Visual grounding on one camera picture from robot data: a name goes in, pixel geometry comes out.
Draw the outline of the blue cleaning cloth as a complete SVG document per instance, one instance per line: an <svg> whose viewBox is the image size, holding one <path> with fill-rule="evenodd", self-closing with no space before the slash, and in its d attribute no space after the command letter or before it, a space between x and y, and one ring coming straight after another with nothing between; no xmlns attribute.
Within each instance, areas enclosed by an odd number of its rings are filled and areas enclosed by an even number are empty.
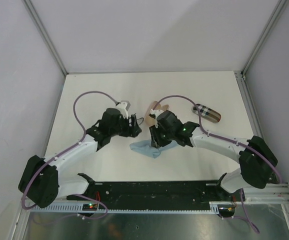
<svg viewBox="0 0 289 240"><path fill-rule="evenodd" d="M176 141L172 141L168 145L164 147L155 148L151 146L150 140L142 140L139 142L133 142L129 145L129 148L141 155L147 156L149 158L156 159L158 158L162 152L167 151L169 149L177 147L178 144Z"/></svg>

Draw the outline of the pink glasses case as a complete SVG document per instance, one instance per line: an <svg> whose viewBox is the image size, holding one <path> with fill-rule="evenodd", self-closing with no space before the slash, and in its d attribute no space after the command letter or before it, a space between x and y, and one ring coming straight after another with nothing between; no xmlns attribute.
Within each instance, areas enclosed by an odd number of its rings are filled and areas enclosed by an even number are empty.
<svg viewBox="0 0 289 240"><path fill-rule="evenodd" d="M145 113L145 116L144 116L145 124L148 127L154 126L157 122L155 119L155 117L157 116L157 113L165 112L169 110L169 108L170 106L168 104L161 105L157 101L153 101Z"/></svg>

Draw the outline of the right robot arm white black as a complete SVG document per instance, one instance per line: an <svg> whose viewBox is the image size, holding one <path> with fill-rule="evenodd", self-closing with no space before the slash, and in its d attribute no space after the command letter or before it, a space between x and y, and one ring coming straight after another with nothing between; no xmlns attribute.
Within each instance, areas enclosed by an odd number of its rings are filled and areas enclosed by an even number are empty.
<svg viewBox="0 0 289 240"><path fill-rule="evenodd" d="M182 147L207 149L239 164L238 169L224 173L217 182L215 195L221 201L245 187L264 189L273 177L278 160L259 136L251 139L216 136L204 132L198 123L182 123L169 110L152 109L149 117L154 120L149 128L152 147L160 149L176 142Z"/></svg>

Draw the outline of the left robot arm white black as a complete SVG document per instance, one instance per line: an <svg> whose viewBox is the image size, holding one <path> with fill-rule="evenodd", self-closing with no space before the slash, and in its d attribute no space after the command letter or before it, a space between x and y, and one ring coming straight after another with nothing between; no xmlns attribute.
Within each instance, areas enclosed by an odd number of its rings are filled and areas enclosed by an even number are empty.
<svg viewBox="0 0 289 240"><path fill-rule="evenodd" d="M141 131L135 114L125 118L119 109L107 108L102 118L85 131L83 139L69 149L49 157L32 156L27 161L18 189L24 198L29 198L40 208L70 195L89 200L95 194L95 187L90 184L92 179L85 173L63 177L65 170L102 149L111 138L135 138Z"/></svg>

